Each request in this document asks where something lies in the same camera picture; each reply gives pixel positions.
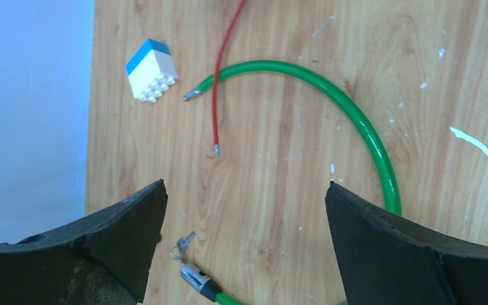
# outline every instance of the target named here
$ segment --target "red rope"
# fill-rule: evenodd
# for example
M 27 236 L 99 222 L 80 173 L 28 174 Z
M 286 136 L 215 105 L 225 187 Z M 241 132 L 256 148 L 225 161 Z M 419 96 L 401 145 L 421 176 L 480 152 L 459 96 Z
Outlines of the red rope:
M 219 145 L 219 138 L 218 138 L 218 79 L 220 76 L 220 68 L 222 65 L 222 59 L 224 57 L 224 53 L 226 50 L 227 42 L 231 37 L 231 32 L 236 25 L 236 21 L 242 12 L 242 9 L 246 5 L 247 0 L 240 1 L 238 9 L 234 14 L 233 19 L 231 20 L 231 24 L 227 29 L 226 35 L 224 36 L 224 40 L 222 42 L 222 46 L 218 51 L 218 57 L 216 58 L 216 68 L 214 69 L 214 81 L 212 83 L 212 133 L 214 135 L 214 145 Z

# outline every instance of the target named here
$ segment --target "wooden table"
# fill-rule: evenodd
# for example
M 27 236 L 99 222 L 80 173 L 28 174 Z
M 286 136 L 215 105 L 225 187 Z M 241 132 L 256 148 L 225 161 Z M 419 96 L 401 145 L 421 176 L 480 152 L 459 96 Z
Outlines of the wooden table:
M 335 304 L 329 182 L 383 204 L 347 117 L 290 77 L 230 79 L 214 158 L 210 92 L 181 100 L 212 73 L 238 2 L 97 1 L 86 213 L 165 180 L 145 304 L 209 304 L 168 255 L 191 231 L 190 258 L 243 301 Z M 133 99 L 125 71 L 147 37 L 168 43 L 180 74 L 155 104 Z M 258 58 L 319 72 L 356 101 L 388 149 L 406 218 L 488 245 L 488 155 L 450 129 L 488 147 L 488 1 L 250 0 L 226 65 Z

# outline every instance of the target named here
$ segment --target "paint stain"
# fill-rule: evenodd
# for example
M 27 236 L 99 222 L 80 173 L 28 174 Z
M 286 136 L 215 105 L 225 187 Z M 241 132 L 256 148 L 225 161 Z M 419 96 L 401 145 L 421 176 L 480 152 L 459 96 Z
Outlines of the paint stain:
M 479 141 L 476 138 L 472 137 L 471 135 L 468 135 L 465 132 L 463 132 L 463 131 L 461 131 L 461 130 L 459 130 L 457 128 L 454 128 L 453 126 L 450 126 L 450 131 L 454 133 L 454 135 L 456 136 L 456 138 L 463 139 L 463 140 L 469 142 L 470 144 L 476 146 L 482 152 L 484 152 L 484 154 L 488 157 L 488 148 L 487 148 L 487 146 L 484 143 L 482 143 L 481 141 Z
M 322 305 L 327 305 L 327 303 L 321 299 L 317 299 L 316 297 L 314 297 L 313 295 L 311 294 L 306 294 L 306 297 L 309 297 L 310 299 L 316 301 L 317 303 L 319 304 L 322 304 Z
M 329 23 L 331 23 L 332 20 L 336 19 L 336 14 L 333 14 L 328 18 L 327 21 L 325 21 L 320 27 L 318 27 L 312 34 L 313 37 L 316 37 L 319 35 L 319 32 L 322 31 Z
M 266 164 L 276 164 L 278 162 L 282 162 L 282 161 L 288 161 L 288 160 L 291 160 L 291 159 L 294 159 L 294 158 L 300 158 L 302 157 L 301 154 L 297 154 L 295 156 L 289 156 L 287 158 L 283 158 L 283 159 L 279 159 L 279 160 L 275 160 L 275 161 L 268 161 Z

